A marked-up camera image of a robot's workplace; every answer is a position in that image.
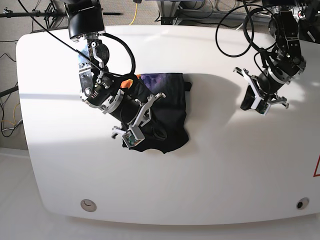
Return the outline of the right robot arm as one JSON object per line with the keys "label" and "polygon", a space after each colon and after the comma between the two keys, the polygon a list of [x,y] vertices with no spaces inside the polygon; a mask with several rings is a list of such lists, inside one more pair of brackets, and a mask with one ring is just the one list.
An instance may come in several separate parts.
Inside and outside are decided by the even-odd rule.
{"label": "right robot arm", "polygon": [[[130,47],[120,38],[105,31],[101,3],[98,0],[64,0],[69,38],[80,44],[75,49],[59,37],[60,43],[78,54],[80,93],[84,103],[113,116],[120,126],[113,127],[112,137],[139,143],[148,135],[164,140],[167,133],[157,124],[152,107],[165,94],[153,93],[135,74],[136,60]],[[110,51],[101,37],[121,44],[129,55],[127,74],[112,73],[107,67]]]}

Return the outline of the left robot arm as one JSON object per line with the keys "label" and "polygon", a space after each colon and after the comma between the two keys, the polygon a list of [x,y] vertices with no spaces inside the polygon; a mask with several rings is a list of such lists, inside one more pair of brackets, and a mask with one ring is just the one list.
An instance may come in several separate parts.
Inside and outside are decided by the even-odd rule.
{"label": "left robot arm", "polygon": [[[246,16],[242,29],[248,47],[255,49],[261,58],[260,75],[250,75],[246,69],[238,67],[234,71],[248,82],[240,108],[243,111],[255,110],[265,116],[273,105],[289,107],[288,100],[280,97],[278,91],[304,72],[306,60],[298,37],[299,26],[292,12],[296,6],[294,0],[264,0],[261,5],[253,4],[252,10],[249,6],[246,1],[243,2]],[[256,45],[255,33],[247,30],[248,25],[254,26],[253,15],[261,12],[270,14],[268,29],[274,43],[267,48]]]}

